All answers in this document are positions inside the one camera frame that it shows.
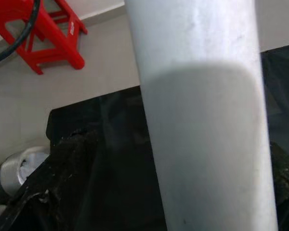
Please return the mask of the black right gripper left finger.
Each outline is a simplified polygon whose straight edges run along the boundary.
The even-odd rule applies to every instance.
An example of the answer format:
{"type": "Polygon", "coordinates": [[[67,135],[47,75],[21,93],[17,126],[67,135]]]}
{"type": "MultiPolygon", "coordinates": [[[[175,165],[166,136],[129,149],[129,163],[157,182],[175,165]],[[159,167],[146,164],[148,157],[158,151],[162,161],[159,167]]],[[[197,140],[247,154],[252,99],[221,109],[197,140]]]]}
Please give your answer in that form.
{"type": "Polygon", "coordinates": [[[0,231],[73,231],[96,157],[95,131],[74,133],[51,148],[0,215],[0,231]]]}

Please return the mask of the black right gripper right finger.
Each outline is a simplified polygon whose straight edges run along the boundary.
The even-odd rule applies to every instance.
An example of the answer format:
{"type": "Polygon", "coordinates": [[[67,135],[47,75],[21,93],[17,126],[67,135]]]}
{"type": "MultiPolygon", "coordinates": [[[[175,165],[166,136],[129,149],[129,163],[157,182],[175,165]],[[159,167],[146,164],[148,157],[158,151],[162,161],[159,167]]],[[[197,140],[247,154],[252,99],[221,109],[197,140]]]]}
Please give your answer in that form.
{"type": "Polygon", "coordinates": [[[289,154],[277,143],[270,143],[277,215],[289,216],[289,154]]]}

